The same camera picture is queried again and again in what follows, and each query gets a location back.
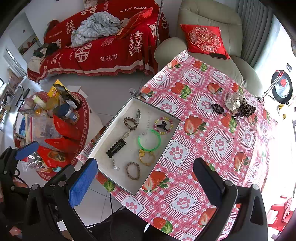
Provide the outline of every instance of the red chair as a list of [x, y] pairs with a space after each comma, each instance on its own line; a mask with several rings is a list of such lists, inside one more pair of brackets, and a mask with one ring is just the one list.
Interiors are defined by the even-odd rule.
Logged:
[[267, 214], [267, 223], [269, 227], [282, 231], [290, 220], [293, 211], [290, 211], [291, 202], [293, 197], [281, 196], [282, 204], [274, 204], [271, 206], [270, 211]]

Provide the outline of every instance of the black phone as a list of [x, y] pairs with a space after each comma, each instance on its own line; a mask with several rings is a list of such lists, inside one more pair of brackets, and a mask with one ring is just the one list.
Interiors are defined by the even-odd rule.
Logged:
[[213, 58], [228, 59], [226, 55], [220, 53], [210, 53]]

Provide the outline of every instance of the brown braided bracelet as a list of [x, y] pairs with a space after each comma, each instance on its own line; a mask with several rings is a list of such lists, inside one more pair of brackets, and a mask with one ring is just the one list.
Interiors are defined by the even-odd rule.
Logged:
[[[134, 123], [134, 127], [131, 127], [127, 121], [132, 121]], [[124, 118], [123, 120], [124, 124], [126, 125], [127, 128], [129, 128], [131, 131], [134, 131], [137, 129], [138, 127], [138, 122], [134, 119], [134, 118], [131, 118], [131, 117], [126, 117]]]
[[[129, 165], [135, 165], [136, 167], [137, 167], [137, 170], [138, 170], [138, 176], [137, 177], [132, 177], [130, 174], [129, 174], [129, 172], [128, 172], [128, 167], [129, 167]], [[135, 162], [130, 162], [127, 166], [126, 166], [126, 172], [127, 172], [127, 174], [128, 174], [128, 177], [130, 178], [130, 179], [132, 179], [132, 180], [139, 180], [140, 179], [140, 166], [139, 166], [139, 164], [137, 164], [137, 163], [135, 163]]]

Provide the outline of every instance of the white box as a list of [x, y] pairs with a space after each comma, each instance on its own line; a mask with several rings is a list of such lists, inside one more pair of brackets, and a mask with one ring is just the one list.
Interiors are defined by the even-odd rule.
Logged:
[[[126, 145], [112, 158], [109, 158], [106, 152], [128, 131], [128, 128], [123, 123], [123, 119], [126, 117], [136, 119], [138, 109], [141, 110], [141, 120], [138, 128], [135, 131], [131, 131], [129, 136], [125, 139]], [[139, 160], [140, 146], [138, 145], [138, 137], [141, 133], [149, 129], [153, 129], [153, 124], [159, 117], [170, 118], [173, 121], [173, 128], [169, 133], [160, 135], [160, 147], [153, 152], [155, 155], [155, 161], [150, 167], [148, 167], [142, 164]], [[173, 117], [167, 112], [164, 112], [163, 110], [136, 98], [131, 98], [107, 127], [88, 157], [92, 157], [97, 160], [98, 170], [106, 177], [130, 194], [135, 195], [142, 187], [145, 180], [149, 177], [159, 158], [162, 156], [165, 148], [173, 137], [173, 134], [177, 130], [179, 123], [179, 119]], [[112, 160], [115, 160], [116, 166], [120, 168], [119, 171], [113, 169]], [[139, 164], [139, 180], [132, 180], [127, 176], [126, 166], [129, 162], [136, 162]], [[137, 176], [134, 165], [130, 165], [129, 172], [133, 177]]]

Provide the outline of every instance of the screw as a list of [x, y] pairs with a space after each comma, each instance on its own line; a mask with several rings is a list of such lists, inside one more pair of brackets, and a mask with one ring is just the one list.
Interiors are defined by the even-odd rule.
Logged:
[[225, 181], [226, 186], [231, 187], [233, 185], [232, 181], [226, 180]]
[[59, 182], [59, 186], [60, 186], [60, 187], [63, 187], [63, 186], [65, 186], [65, 185], [66, 185], [66, 182], [65, 182], [65, 181], [60, 181], [60, 182]]
[[258, 190], [259, 189], [259, 186], [257, 184], [253, 184], [252, 187], [255, 189], [255, 190]]
[[32, 187], [31, 187], [33, 190], [36, 190], [38, 188], [38, 184], [34, 184]]

